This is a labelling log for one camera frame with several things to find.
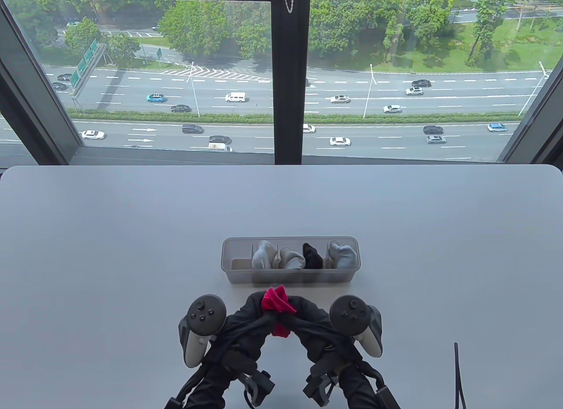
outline clear plastic container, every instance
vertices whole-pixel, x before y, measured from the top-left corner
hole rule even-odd
[[[252,255],[259,242],[266,240],[276,246],[278,254],[273,268],[254,270]],[[340,245],[350,246],[358,256],[358,264],[353,268],[332,268],[334,263],[329,257],[328,249],[332,241]],[[322,270],[284,270],[279,269],[279,251],[289,248],[302,253],[303,244],[308,243],[316,248],[320,256],[324,256]],[[223,242],[221,268],[232,284],[278,285],[278,284],[312,284],[312,283],[348,283],[352,281],[356,271],[360,269],[360,250],[358,242],[349,236],[334,237],[231,237]]]

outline table surface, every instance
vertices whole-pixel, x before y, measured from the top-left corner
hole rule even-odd
[[[376,305],[366,358],[402,409],[454,405],[457,341],[472,408],[559,409],[563,181],[550,166],[17,167],[0,180],[0,399],[163,407],[193,373],[177,323],[199,295],[229,312],[256,289],[219,266],[228,237],[353,236],[350,284],[289,287]],[[263,407],[310,408],[311,363],[269,337]],[[246,408],[243,388],[225,394]],[[341,391],[329,407],[345,407]]]

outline window pane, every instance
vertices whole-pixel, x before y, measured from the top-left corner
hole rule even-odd
[[[303,153],[497,161],[561,58],[562,5],[311,0]]]
[[[0,169],[34,162],[27,148],[0,113]]]
[[[269,3],[5,1],[85,145],[273,153]]]

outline blue car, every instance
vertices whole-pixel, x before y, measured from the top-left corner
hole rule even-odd
[[[147,96],[146,100],[149,103],[163,103],[166,101],[164,94],[150,94]]]
[[[508,130],[502,123],[489,123],[487,129],[489,132],[506,132]]]

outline white van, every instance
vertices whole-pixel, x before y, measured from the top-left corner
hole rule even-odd
[[[244,103],[246,101],[246,93],[229,93],[225,96],[227,103]]]
[[[316,132],[316,127],[313,125],[307,125],[306,123],[303,123],[303,133],[315,133]]]
[[[210,150],[223,150],[223,151],[232,151],[233,148],[229,147],[226,144],[209,144]]]

